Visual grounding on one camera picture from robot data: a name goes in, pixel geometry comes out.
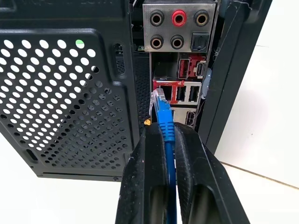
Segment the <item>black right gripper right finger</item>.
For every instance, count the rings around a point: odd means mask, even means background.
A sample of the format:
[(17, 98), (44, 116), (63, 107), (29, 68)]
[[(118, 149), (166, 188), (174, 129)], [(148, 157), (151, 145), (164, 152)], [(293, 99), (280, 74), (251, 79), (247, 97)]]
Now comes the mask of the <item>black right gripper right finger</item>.
[(178, 196), (183, 224), (250, 224), (234, 186), (192, 128), (175, 124)]

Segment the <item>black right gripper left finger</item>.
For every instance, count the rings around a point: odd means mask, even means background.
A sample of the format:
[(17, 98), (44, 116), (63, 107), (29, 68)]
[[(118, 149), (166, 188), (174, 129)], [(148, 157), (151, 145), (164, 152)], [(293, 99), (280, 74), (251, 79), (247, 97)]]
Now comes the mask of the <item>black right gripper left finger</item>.
[(169, 183), (158, 123), (146, 127), (124, 168), (115, 224), (166, 224)]

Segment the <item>black computer tower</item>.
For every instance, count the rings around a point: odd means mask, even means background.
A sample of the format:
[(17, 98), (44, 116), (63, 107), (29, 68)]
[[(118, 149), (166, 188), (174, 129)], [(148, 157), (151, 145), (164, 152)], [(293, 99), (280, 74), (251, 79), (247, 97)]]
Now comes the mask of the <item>black computer tower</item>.
[(0, 0), (0, 133), (38, 177), (120, 181), (163, 89), (215, 152), (272, 0)]

